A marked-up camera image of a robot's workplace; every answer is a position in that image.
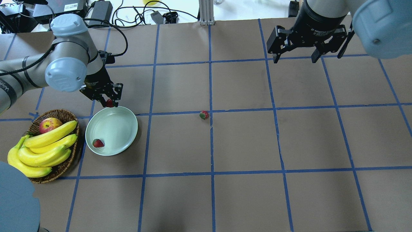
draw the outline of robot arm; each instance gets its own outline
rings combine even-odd
[[[267,52],[273,54],[277,63],[287,51],[315,47],[311,56],[315,63],[323,54],[338,52],[346,40],[338,54],[341,58],[356,31],[366,52],[373,57],[390,59],[411,54],[411,10],[412,1],[305,0],[292,28],[274,28],[267,41]],[[349,12],[352,25],[347,32],[345,25],[340,24]]]
[[[0,62],[0,114],[27,90],[51,86],[66,92],[80,90],[91,100],[106,106],[103,94],[118,106],[123,84],[114,84],[105,69],[105,59],[97,51],[83,20],[75,14],[56,17],[51,28],[56,36],[50,54],[27,70],[43,54]]]

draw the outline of grid square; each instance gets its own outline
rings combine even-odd
[[[280,65],[270,64],[269,70],[276,107],[333,105],[321,62],[282,60]]]
[[[265,61],[212,64],[213,109],[272,108]]]
[[[212,231],[210,176],[147,178],[142,231]]]
[[[30,127],[31,121],[0,121],[0,161],[7,163],[10,148],[16,145],[23,133]]]
[[[53,40],[54,35],[51,31],[17,33],[7,60],[44,53],[50,48]]]
[[[14,34],[2,34],[0,36],[0,60],[3,60],[9,50],[10,44],[12,43]]]
[[[107,69],[107,72],[114,83],[123,83],[124,85],[119,105],[130,109],[134,114],[149,113],[153,67],[110,68]],[[96,102],[93,113],[96,114],[102,109],[101,103]]]
[[[215,171],[280,170],[273,111],[213,113]]]
[[[367,231],[352,172],[289,173],[296,232]]]
[[[412,55],[383,59],[382,64],[401,103],[412,102]]]
[[[97,50],[104,51],[108,31],[108,28],[89,28],[90,37],[93,40]]]
[[[55,180],[34,185],[33,197],[40,201],[40,227],[50,231],[66,231],[75,185],[76,180]]]
[[[285,169],[350,168],[335,109],[277,111]]]
[[[137,121],[136,138],[122,153],[114,156],[99,156],[86,147],[81,176],[143,174],[149,117],[138,116]]]
[[[282,174],[216,175],[216,231],[289,231]]]
[[[356,167],[412,165],[412,137],[399,107],[340,109]]]
[[[27,91],[0,118],[32,118],[29,113],[35,114],[41,92],[41,89]]]
[[[92,101],[80,91],[61,92],[47,86],[44,88],[38,111],[42,114],[52,109],[65,108],[77,117],[81,117],[90,115],[91,105]]]
[[[327,58],[325,64],[338,105],[396,103],[375,58]]]
[[[406,119],[409,122],[409,126],[412,126],[412,106],[402,106],[405,112]]]
[[[201,111],[209,102],[208,64],[156,67],[153,112]]]
[[[69,231],[137,231],[141,187],[141,178],[79,180]]]
[[[127,52],[116,57],[116,63],[111,65],[153,64],[156,47],[156,25],[137,26],[122,30],[127,38]],[[110,30],[107,51],[119,54],[125,48],[123,36],[114,28]]]
[[[409,231],[412,170],[370,170],[357,174],[372,229]]]
[[[210,124],[198,114],[152,116],[147,173],[210,172]]]
[[[208,27],[196,23],[162,24],[157,63],[209,60]]]
[[[296,18],[261,19],[260,22],[262,25],[263,36],[265,38],[265,45],[266,45],[267,40],[269,39],[270,34],[272,33],[276,25],[280,25],[288,30],[295,24],[295,20]],[[348,30],[351,25],[351,22],[352,22],[352,17],[350,15],[347,15],[341,24],[345,25],[346,30]],[[301,61],[301,64],[302,63],[311,64],[310,56],[312,55],[314,50],[315,50],[315,47],[299,47],[290,52],[283,53],[281,58],[282,57],[307,57],[308,59]],[[356,34],[351,39],[351,42],[349,43],[345,51],[345,55],[349,55],[349,54],[366,54],[366,51],[363,48],[362,42],[359,39],[358,35]],[[337,56],[337,52],[336,53],[329,52],[326,55]]]
[[[257,20],[216,22],[211,27],[211,45],[212,60],[265,57]]]

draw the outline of white table surface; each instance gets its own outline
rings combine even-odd
[[[12,0],[3,0],[2,3],[13,3]],[[113,12],[120,6],[122,0],[110,0],[113,5]],[[199,0],[162,0],[171,9],[177,9],[191,13],[197,16],[199,10]],[[290,0],[223,0],[222,4],[214,6],[215,20],[244,20],[244,19],[266,19],[266,18],[284,18],[288,16],[288,7]],[[144,6],[142,0],[124,0],[122,6]],[[161,3],[157,3],[154,7],[164,7]],[[168,12],[166,9],[155,9],[161,14]],[[133,21],[136,16],[132,8],[121,9],[118,12],[119,18],[127,21]],[[197,20],[190,15],[178,12],[178,23],[196,22]],[[146,23],[154,24],[150,17],[150,12],[145,14]],[[49,25],[38,25],[33,32],[47,31]]]

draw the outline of yellow object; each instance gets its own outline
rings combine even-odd
[[[60,145],[58,147],[53,148],[52,150],[48,152],[45,152],[42,154],[36,154],[36,153],[33,153],[29,148],[23,145],[17,152],[17,156],[23,163],[27,165],[43,166],[47,163],[51,163],[55,161],[57,158],[64,155],[65,152],[66,152],[66,147],[64,145]]]
[[[75,120],[66,122],[58,128],[25,140],[24,145],[29,148],[44,147],[68,135],[76,128]]]
[[[66,149],[65,153],[62,156],[58,157],[56,160],[54,160],[50,163],[44,164],[44,166],[53,167],[53,166],[56,166],[58,164],[61,164],[63,161],[65,161],[67,158],[69,158],[71,153],[72,153],[72,150]]]
[[[150,2],[151,0],[142,0],[143,1],[143,4],[144,5],[146,5],[148,2]],[[157,2],[151,2],[151,3],[149,3],[147,6],[154,6],[154,5],[156,5],[157,4]]]
[[[52,168],[50,167],[31,167],[23,162],[20,161],[19,157],[17,156],[17,152],[23,145],[23,142],[26,138],[29,136],[26,135],[24,137],[21,137],[20,141],[17,143],[16,146],[12,147],[7,155],[7,162],[21,171],[25,176],[30,177],[30,178],[37,178],[37,177],[43,177],[51,173]]]
[[[72,135],[68,135],[64,138],[62,138],[59,141],[56,141],[52,144],[49,144],[47,146],[44,147],[32,147],[30,148],[30,150],[36,154],[41,154],[41,153],[45,153],[50,151],[51,149],[58,147],[60,145],[65,145],[66,147],[71,147],[77,140],[77,135],[76,134],[72,134]]]

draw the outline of blue tape grid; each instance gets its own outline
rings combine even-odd
[[[368,226],[368,230],[369,230],[369,231],[372,231],[372,227],[371,227],[370,221],[369,221],[368,212],[366,211],[365,202],[364,202],[364,200],[363,200],[361,185],[359,184],[358,175],[357,175],[357,173],[356,173],[355,164],[354,164],[354,162],[353,162],[352,153],[351,153],[351,150],[350,150],[350,148],[349,148],[349,143],[348,143],[348,139],[347,139],[347,137],[346,137],[345,128],[344,128],[344,126],[343,126],[342,118],[341,118],[341,116],[340,116],[339,107],[337,106],[335,94],[334,94],[334,92],[333,92],[332,83],[330,82],[330,78],[329,78],[328,70],[327,70],[327,68],[326,68],[325,60],[324,60],[322,57],[321,57],[321,61],[322,61],[323,69],[325,70],[326,79],[328,80],[328,85],[329,85],[329,88],[330,88],[330,93],[332,94],[333,104],[335,105],[335,109],[336,109],[337,117],[338,117],[338,120],[339,120],[340,128],[341,128],[341,130],[342,130],[343,139],[344,139],[344,141],[345,141],[346,150],[347,150],[347,152],[348,152],[349,161],[350,161],[350,163],[351,163],[353,176],[354,176],[354,178],[355,178],[356,188],[358,189],[359,199],[360,199],[360,203],[361,203],[361,205],[362,205],[363,214],[364,214],[364,216],[365,216],[366,225]]]
[[[412,166],[383,166],[383,167],[355,167],[353,163],[353,159],[351,156],[349,144],[346,138],[346,133],[344,131],[344,125],[342,122],[342,119],[340,117],[340,108],[352,108],[352,107],[386,107],[386,106],[398,106],[401,114],[405,120],[405,124],[408,128],[408,131],[410,135],[412,136],[412,130],[410,127],[410,124],[406,118],[405,112],[403,111],[402,106],[410,106],[412,103],[407,102],[407,103],[401,103],[399,101],[398,96],[396,95],[396,92],[391,84],[390,78],[388,74],[386,73],[386,70],[382,64],[382,61],[379,60],[379,64],[382,68],[382,71],[388,81],[389,87],[391,88],[391,91],[396,99],[395,104],[370,104],[370,105],[337,105],[336,98],[333,92],[332,84],[329,79],[328,71],[326,69],[326,65],[324,62],[325,58],[331,58],[335,57],[334,55],[326,55],[321,58],[326,78],[328,80],[329,88],[332,94],[332,98],[334,101],[334,105],[329,105],[329,106],[311,106],[311,107],[276,107],[275,106],[275,100],[273,97],[273,90],[272,90],[272,83],[270,79],[270,72],[269,72],[269,61],[272,61],[272,58],[268,58],[266,54],[266,47],[265,47],[265,41],[263,37],[263,31],[262,31],[262,25],[260,22],[260,19],[258,19],[259,23],[259,29],[260,29],[260,35],[262,38],[262,45],[263,45],[263,50],[264,50],[264,55],[265,58],[261,59],[237,59],[237,60],[212,60],[212,51],[211,51],[211,26],[208,26],[208,39],[209,39],[209,60],[208,61],[203,61],[203,62],[179,62],[179,63],[162,63],[162,64],[157,64],[157,47],[158,47],[158,40],[159,40],[159,25],[157,26],[157,34],[156,34],[156,47],[155,47],[155,56],[154,56],[154,63],[153,64],[137,64],[137,65],[120,65],[120,66],[107,66],[107,68],[122,68],[122,67],[138,67],[138,66],[153,66],[153,78],[152,78],[152,92],[151,92],[151,100],[150,100],[150,112],[148,114],[137,114],[137,116],[149,116],[149,123],[148,123],[148,130],[147,130],[147,139],[146,139],[146,151],[145,151],[145,163],[144,163],[144,170],[142,175],[102,175],[102,176],[81,176],[81,169],[82,169],[82,163],[83,163],[83,157],[84,157],[84,152],[86,149],[86,144],[83,146],[83,151],[82,151],[82,156],[80,158],[80,163],[79,163],[79,169],[77,172],[76,176],[67,176],[67,177],[61,177],[60,180],[76,180],[75,184],[75,189],[73,192],[73,199],[72,203],[70,206],[70,212],[69,212],[69,217],[66,225],[66,232],[69,231],[70,228],[70,222],[71,222],[71,217],[73,213],[73,208],[74,208],[74,203],[75,203],[75,198],[76,198],[76,193],[77,193],[77,188],[78,188],[78,183],[79,180],[86,180],[86,179],[113,179],[113,178],[142,178],[142,191],[141,191],[141,197],[140,197],[140,211],[139,211],[139,220],[138,220],[138,231],[141,231],[141,223],[142,223],[142,215],[143,215],[143,203],[144,203],[144,191],[145,191],[145,180],[146,178],[156,178],[156,177],[171,177],[171,176],[199,176],[199,175],[210,175],[211,176],[211,189],[212,189],[212,225],[213,225],[213,231],[216,231],[216,224],[215,224],[215,190],[214,190],[214,176],[215,175],[251,175],[251,174],[283,174],[283,181],[284,181],[284,187],[285,187],[285,196],[286,196],[286,203],[287,203],[287,209],[288,209],[288,216],[289,216],[289,224],[290,224],[290,230],[293,232],[293,220],[292,220],[292,213],[290,209],[290,202],[289,202],[289,196],[288,196],[288,187],[287,187],[287,181],[286,181],[286,174],[287,173],[312,173],[312,172],[338,172],[338,171],[352,171],[356,186],[358,189],[360,201],[362,204],[363,212],[365,215],[365,220],[368,226],[368,229],[371,231],[372,227],[370,225],[368,213],[366,211],[365,203],[363,200],[362,196],[362,191],[360,188],[360,184],[357,178],[357,171],[366,171],[366,170],[402,170],[402,169],[412,169]],[[107,49],[108,42],[109,42],[109,36],[110,36],[110,28],[108,30],[107,38],[106,38],[106,43],[105,43],[105,50]],[[7,56],[11,50],[11,47],[13,45],[13,42],[15,40],[16,34],[14,35],[12,42],[10,43],[10,46],[7,50],[7,53],[4,57],[4,60],[7,59]],[[344,57],[363,57],[363,56],[368,56],[367,54],[351,54],[351,55],[344,55]],[[281,59],[310,59],[310,57],[282,57]],[[213,110],[213,105],[212,105],[212,64],[213,63],[223,63],[223,62],[250,62],[250,61],[265,61],[266,62],[266,68],[267,68],[267,77],[268,77],[268,82],[269,82],[269,90],[270,90],[270,95],[271,95],[271,100],[272,100],[272,108],[259,108],[259,109],[230,109],[230,110]],[[149,140],[150,140],[150,127],[151,127],[151,118],[153,115],[173,115],[173,114],[198,114],[198,111],[182,111],[182,112],[163,112],[163,113],[152,113],[152,108],[153,108],[153,96],[154,96],[154,87],[155,87],[155,73],[156,73],[156,66],[165,66],[165,65],[181,65],[181,64],[203,64],[203,63],[209,63],[209,92],[210,92],[210,126],[211,126],[211,171],[210,172],[198,172],[198,173],[163,173],[163,174],[147,174],[147,155],[148,155],[148,149],[149,149]],[[36,111],[39,108],[39,105],[42,100],[44,88],[42,89],[39,100],[36,105]],[[92,103],[90,115],[88,116],[81,116],[79,117],[80,119],[91,119],[93,116],[93,111],[94,111],[94,105],[95,101]],[[279,143],[279,127],[277,123],[277,114],[276,112],[278,110],[295,110],[295,109],[331,109],[335,108],[339,123],[341,126],[341,130],[344,136],[345,140],[345,145],[346,149],[348,151],[348,156],[350,159],[351,163],[351,168],[327,168],[327,169],[297,169],[297,170],[286,170],[283,160],[282,160],[282,155],[281,155],[281,147]],[[214,171],[214,162],[213,162],[213,113],[221,113],[221,112],[243,112],[243,111],[273,111],[274,113],[274,122],[275,122],[275,127],[276,127],[276,134],[277,134],[277,142],[278,142],[278,149],[279,149],[279,158],[281,160],[281,170],[251,170],[251,171],[226,171],[226,172],[215,172]],[[10,119],[0,119],[1,121],[32,121],[32,118],[10,118]]]
[[[280,158],[280,161],[281,161],[281,168],[282,168],[282,174],[283,174],[283,186],[284,186],[284,189],[285,189],[286,208],[288,210],[289,226],[290,226],[290,230],[293,232],[294,230],[293,230],[292,211],[290,209],[288,182],[287,182],[287,179],[286,179],[285,164],[284,164],[283,159],[282,159],[282,149],[281,149],[281,145],[280,145],[280,141],[279,141],[278,116],[277,116],[277,113],[276,113],[276,105],[275,105],[275,100],[274,100],[274,97],[273,97],[273,89],[272,89],[272,82],[271,82],[271,79],[270,79],[269,63],[268,63],[268,60],[267,60],[265,38],[263,37],[263,30],[262,30],[262,24],[260,22],[260,19],[258,19],[257,21],[259,23],[260,37],[262,38],[263,53],[265,54],[266,73],[267,73],[267,80],[268,80],[268,83],[269,83],[270,99],[272,101],[272,110],[273,110],[273,116],[274,116],[275,128],[276,128],[276,139],[277,139],[277,143],[278,143],[279,158]]]

